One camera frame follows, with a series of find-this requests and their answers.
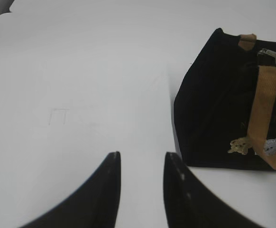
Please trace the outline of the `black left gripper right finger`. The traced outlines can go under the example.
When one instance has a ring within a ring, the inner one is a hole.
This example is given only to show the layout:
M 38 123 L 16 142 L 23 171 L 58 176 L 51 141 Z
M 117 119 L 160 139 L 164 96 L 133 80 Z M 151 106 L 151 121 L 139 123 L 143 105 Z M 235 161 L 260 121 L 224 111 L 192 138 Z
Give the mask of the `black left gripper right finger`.
M 165 155 L 164 205 L 170 228 L 252 228 L 254 222 L 216 197 L 173 152 Z

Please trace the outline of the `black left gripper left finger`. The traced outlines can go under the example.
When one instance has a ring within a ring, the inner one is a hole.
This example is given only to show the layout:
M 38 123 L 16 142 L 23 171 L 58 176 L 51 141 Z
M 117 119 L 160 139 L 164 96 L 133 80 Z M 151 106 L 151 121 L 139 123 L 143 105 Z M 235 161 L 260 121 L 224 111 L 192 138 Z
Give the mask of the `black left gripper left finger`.
M 110 152 L 75 192 L 26 228 L 113 228 L 120 203 L 120 152 Z

